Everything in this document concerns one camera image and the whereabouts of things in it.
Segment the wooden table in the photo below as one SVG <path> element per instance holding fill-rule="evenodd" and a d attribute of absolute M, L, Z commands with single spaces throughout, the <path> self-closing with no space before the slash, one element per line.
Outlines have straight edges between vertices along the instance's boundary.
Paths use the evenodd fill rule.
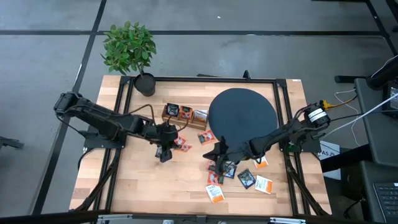
<path fill-rule="evenodd" d="M 106 75 L 103 78 L 97 104 L 111 110 L 114 108 L 119 86 L 119 76 Z M 289 98 L 293 114 L 307 105 L 300 80 L 287 80 Z M 195 110 L 208 110 L 213 98 L 228 88 L 248 88 L 266 97 L 275 108 L 275 99 L 271 84 L 264 83 L 204 83 L 204 82 L 157 82 L 154 96 L 145 97 L 133 91 L 129 110 L 145 104 L 155 109 L 157 123 L 161 123 L 161 114 L 166 103 L 189 106 Z M 287 121 L 283 102 L 284 121 Z M 149 110 L 140 111 L 150 117 Z M 112 212 L 123 213 L 176 213 L 176 214 L 212 214 L 212 215 L 292 215 L 287 174 L 283 155 L 278 144 L 272 146 L 266 157 L 269 166 L 256 169 L 253 161 L 242 161 L 236 174 L 249 169 L 254 176 L 261 175 L 273 180 L 270 195 L 254 190 L 254 186 L 245 189 L 239 179 L 225 178 L 222 191 L 225 200 L 212 204 L 205 190 L 208 160 L 202 155 L 213 149 L 213 144 L 201 146 L 197 129 L 186 128 L 181 135 L 187 144 L 193 147 L 188 152 L 173 151 L 173 158 L 160 163 L 155 155 L 155 146 L 142 139 L 128 137 L 122 150 L 119 169 L 112 201 Z M 98 182 L 103 161 L 104 149 L 95 149 L 82 160 L 76 180 L 70 208 L 76 208 L 88 196 Z M 322 208 L 331 213 L 325 182 L 316 157 L 302 153 L 301 161 L 305 183 Z M 298 187 L 296 196 L 299 211 L 302 200 Z M 108 187 L 105 186 L 101 200 L 104 207 Z"/>

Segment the orange packet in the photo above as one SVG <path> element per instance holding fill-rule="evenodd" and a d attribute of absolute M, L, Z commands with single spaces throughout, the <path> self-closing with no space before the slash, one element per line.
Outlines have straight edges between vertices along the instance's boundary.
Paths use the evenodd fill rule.
<path fill-rule="evenodd" d="M 182 146 L 187 140 L 181 135 L 178 135 L 178 138 L 174 139 L 174 143 L 178 146 Z"/>
<path fill-rule="evenodd" d="M 184 152 L 187 152 L 190 148 L 192 148 L 192 146 L 183 144 L 180 149 Z"/>
<path fill-rule="evenodd" d="M 223 191 L 221 190 L 221 187 L 219 187 L 217 185 L 207 186 L 206 191 L 210 197 L 211 202 L 213 202 L 213 203 L 221 202 L 225 199 Z"/>
<path fill-rule="evenodd" d="M 253 160 L 253 162 L 254 162 L 254 166 L 257 169 L 268 166 L 268 161 L 266 159 L 266 156 L 263 156 L 260 159 L 255 159 L 255 160 Z"/>
<path fill-rule="evenodd" d="M 217 141 L 217 139 L 214 137 L 214 134 L 211 130 L 207 130 L 207 131 L 198 133 L 198 138 L 199 138 L 200 144 L 202 144 L 202 145 Z"/>
<path fill-rule="evenodd" d="M 207 177 L 207 184 L 222 186 L 223 183 L 224 183 L 224 176 L 220 176 L 213 171 L 209 171 L 209 176 Z"/>
<path fill-rule="evenodd" d="M 255 189 L 267 194 L 271 194 L 272 180 L 257 175 Z"/>

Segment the concrete floor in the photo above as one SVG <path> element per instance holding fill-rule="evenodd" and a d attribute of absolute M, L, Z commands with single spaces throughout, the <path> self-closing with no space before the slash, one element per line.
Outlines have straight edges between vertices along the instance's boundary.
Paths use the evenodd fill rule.
<path fill-rule="evenodd" d="M 0 0 L 0 29 L 91 30 L 100 0 Z M 384 1 L 372 1 L 387 30 L 396 24 Z M 152 30 L 377 30 L 363 3 L 310 0 L 160 1 L 108 0 L 99 30 L 125 20 L 140 21 Z M 349 90 L 335 75 L 371 75 L 392 57 L 377 37 L 277 37 L 241 35 L 157 35 L 158 54 L 148 72 L 157 76 L 302 79 L 307 102 Z M 108 74 L 100 53 L 104 36 L 97 36 L 80 93 L 93 101 L 102 76 Z M 25 142 L 21 151 L 0 152 L 0 217 L 30 213 L 44 162 L 59 122 L 52 107 L 59 94 L 72 89 L 88 36 L 0 35 L 0 136 Z M 348 99 L 351 95 L 342 96 Z M 339 117 L 354 111 L 342 106 L 330 111 Z M 333 129 L 344 121 L 333 123 Z M 71 124 L 85 129 L 82 122 Z M 354 129 L 360 144 L 367 142 L 362 122 Z M 355 147 L 349 128 L 327 141 Z M 83 139 L 68 130 L 44 213 L 68 210 Z M 341 200 L 330 196 L 333 213 L 341 215 Z"/>

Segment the cable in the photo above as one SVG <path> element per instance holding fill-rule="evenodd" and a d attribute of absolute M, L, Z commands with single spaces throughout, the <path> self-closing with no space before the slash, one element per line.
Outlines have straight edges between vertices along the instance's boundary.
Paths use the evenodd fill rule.
<path fill-rule="evenodd" d="M 329 132 L 328 134 L 326 134 L 323 138 L 325 139 L 325 138 L 326 138 L 328 135 L 330 135 L 331 133 L 334 133 L 335 131 L 337 131 L 337 130 L 339 130 L 339 129 L 341 129 L 341 128 L 347 126 L 347 125 L 350 125 L 350 124 L 352 124 L 353 122 L 355 122 L 355 121 L 357 121 L 357 120 L 359 120 L 359 119 L 365 117 L 365 116 L 368 115 L 369 113 L 372 113 L 372 111 L 374 111 L 374 110 L 376 110 L 377 108 L 379 108 L 379 107 L 380 107 L 381 105 L 383 105 L 384 103 L 387 103 L 388 101 L 392 100 L 393 98 L 395 98 L 395 97 L 397 97 L 397 96 L 398 96 L 398 93 L 395 94 L 394 96 L 392 96 L 392 97 L 390 97 L 390 98 L 384 100 L 382 103 L 378 104 L 378 105 L 375 106 L 373 109 L 369 110 L 368 112 L 366 112 L 365 114 L 363 114 L 363 115 L 361 115 L 360 117 L 356 118 L 355 120 L 350 121 L 349 123 L 346 123 L 346 124 L 344 124 L 344 125 L 341 125 L 341 126 L 338 127 L 338 128 L 335 128 L 334 130 L 332 130 L 331 132 Z"/>
<path fill-rule="evenodd" d="M 91 152 L 91 150 L 93 150 L 93 149 L 87 149 L 87 151 L 85 152 L 85 153 L 83 153 L 83 155 L 81 155 L 80 156 L 80 158 L 79 158 L 79 161 L 77 162 L 77 170 L 79 171 L 79 169 L 80 169 L 80 163 L 81 163 L 81 160 L 89 153 L 89 152 Z"/>
<path fill-rule="evenodd" d="M 72 109 L 75 109 L 75 108 L 88 108 L 89 110 L 95 110 L 95 111 L 97 111 L 97 112 L 103 113 L 103 114 L 108 115 L 108 116 L 121 117 L 121 116 L 130 115 L 130 114 L 132 114 L 132 113 L 134 113 L 134 112 L 137 112 L 137 111 L 139 111 L 139 110 L 141 110 L 141 109 L 143 109 L 143 108 L 145 108 L 145 107 L 147 107 L 147 106 L 149 106 L 149 108 L 150 108 L 150 113 L 151 113 L 151 115 L 152 115 L 152 120 L 154 121 L 154 124 L 156 125 L 156 122 L 155 122 L 155 114 L 154 114 L 154 108 L 153 108 L 152 105 L 150 105 L 150 104 L 141 106 L 141 107 L 139 107 L 139 108 L 137 108 L 137 109 L 135 109 L 135 110 L 132 110 L 132 111 L 127 112 L 127 113 L 124 113 L 124 114 L 111 114 L 111 113 L 107 113 L 107 112 L 101 111 L 101 110 L 99 110 L 99 109 L 96 109 L 96 108 L 94 108 L 94 107 L 92 107 L 92 106 L 87 106 L 87 105 L 76 105 L 76 106 L 71 106 L 69 109 L 67 109 L 67 110 L 65 111 L 65 113 L 68 112 L 69 110 L 72 110 Z"/>
<path fill-rule="evenodd" d="M 77 130 L 76 128 L 72 127 L 72 126 L 69 125 L 68 123 L 64 122 L 59 116 L 56 116 L 56 117 L 57 117 L 57 119 L 58 119 L 59 121 L 61 121 L 62 123 L 66 124 L 69 128 L 72 128 L 73 130 L 75 130 L 77 133 L 79 133 L 81 136 L 84 137 L 84 134 L 81 133 L 79 130 Z"/>
<path fill-rule="evenodd" d="M 335 93 L 335 97 L 336 97 L 336 99 L 337 99 L 338 101 L 341 102 L 341 105 L 346 105 L 346 106 L 348 106 L 349 108 L 355 110 L 356 113 L 358 114 L 359 111 L 358 111 L 357 109 L 355 109 L 355 108 L 353 108 L 352 106 L 350 106 L 350 105 L 344 103 L 341 99 L 339 99 L 339 98 L 337 97 L 337 94 L 339 94 L 339 93 L 343 93 L 343 92 L 336 92 L 336 93 Z M 355 123 L 356 123 L 356 121 L 353 123 L 353 125 L 351 125 L 351 132 L 353 133 L 353 136 L 354 136 L 354 140 L 355 140 L 356 145 L 357 145 L 357 146 L 361 146 L 361 145 L 359 145 L 358 141 L 356 140 L 356 136 L 355 136 L 355 133 L 354 133 L 354 125 L 355 125 Z"/>
<path fill-rule="evenodd" d="M 397 56 L 398 56 L 398 55 L 396 55 L 396 56 L 390 58 L 389 60 L 387 60 L 387 61 L 384 63 L 383 67 L 381 67 L 377 72 L 379 72 L 380 70 L 382 70 L 382 69 L 384 68 L 384 66 L 386 66 L 392 59 L 396 58 Z"/>
<path fill-rule="evenodd" d="M 313 154 L 313 156 L 315 156 L 315 158 L 317 158 L 319 161 L 321 161 L 321 159 L 319 159 L 319 157 L 317 156 L 317 154 L 315 152 L 311 152 L 311 154 Z"/>
<path fill-rule="evenodd" d="M 370 114 L 384 113 L 384 112 L 398 112 L 398 110 L 375 111 L 375 112 L 372 112 L 372 113 L 370 113 Z M 335 119 L 330 120 L 330 122 L 332 122 L 332 121 L 338 121 L 338 120 L 340 120 L 340 119 L 345 119 L 345 118 L 352 118 L 353 116 L 361 116 L 362 114 L 364 114 L 364 113 L 352 114 L 352 115 L 348 115 L 348 116 L 344 116 L 344 117 L 340 117 L 340 118 L 335 118 Z"/>
<path fill-rule="evenodd" d="M 347 90 L 347 91 L 341 91 L 341 92 L 337 92 L 337 93 L 350 93 L 350 92 L 352 92 L 352 91 L 355 91 L 356 89 L 355 88 L 353 88 L 352 90 Z"/>
<path fill-rule="evenodd" d="M 345 105 L 345 104 L 347 104 L 347 103 L 349 103 L 349 102 L 355 100 L 357 97 L 358 97 L 358 96 L 355 96 L 354 98 L 352 98 L 352 99 L 350 99 L 350 100 L 347 100 L 347 101 L 344 101 L 344 102 L 341 102 L 341 103 L 339 103 L 339 104 L 337 104 L 337 105 L 328 105 L 328 107 L 327 107 L 327 108 L 325 107 L 325 109 L 328 109 L 328 108 L 336 108 L 336 107 L 338 107 L 338 106 Z"/>
<path fill-rule="evenodd" d="M 354 207 L 354 205 L 356 205 L 359 202 L 363 202 L 365 201 L 365 198 L 361 198 L 359 200 L 357 200 L 356 202 L 354 202 L 352 205 L 350 205 L 343 213 L 344 218 L 351 218 L 348 214 L 348 212 Z"/>
<path fill-rule="evenodd" d="M 188 119 L 187 119 L 187 122 L 185 123 L 184 127 L 180 128 L 180 129 L 178 129 L 176 131 L 165 131 L 164 133 L 166 133 L 166 134 L 179 133 L 180 131 L 184 130 L 184 128 L 186 128 L 187 126 L 188 126 Z"/>

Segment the small box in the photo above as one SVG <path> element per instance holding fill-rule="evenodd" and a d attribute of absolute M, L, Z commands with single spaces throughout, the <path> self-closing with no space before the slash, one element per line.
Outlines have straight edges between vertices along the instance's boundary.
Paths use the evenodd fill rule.
<path fill-rule="evenodd" d="M 179 114 L 179 106 L 172 103 L 167 103 L 166 114 L 169 116 L 177 117 Z"/>
<path fill-rule="evenodd" d="M 193 113 L 192 108 L 189 108 L 187 106 L 181 106 L 180 107 L 180 113 L 179 113 L 178 117 L 180 119 L 189 119 L 189 120 L 191 120 L 192 119 L 192 113 Z"/>
<path fill-rule="evenodd" d="M 164 106 L 163 112 L 162 112 L 162 120 L 163 121 L 169 121 L 170 124 L 177 124 L 181 128 L 184 127 L 187 123 L 187 119 L 185 118 L 180 118 L 180 116 L 171 116 L 167 113 L 167 105 Z M 191 115 L 191 118 L 188 119 L 188 124 L 187 127 L 189 128 L 195 128 L 199 129 L 202 131 L 206 131 L 207 127 L 207 119 L 205 121 L 199 121 L 195 118 L 193 118 L 193 115 Z"/>

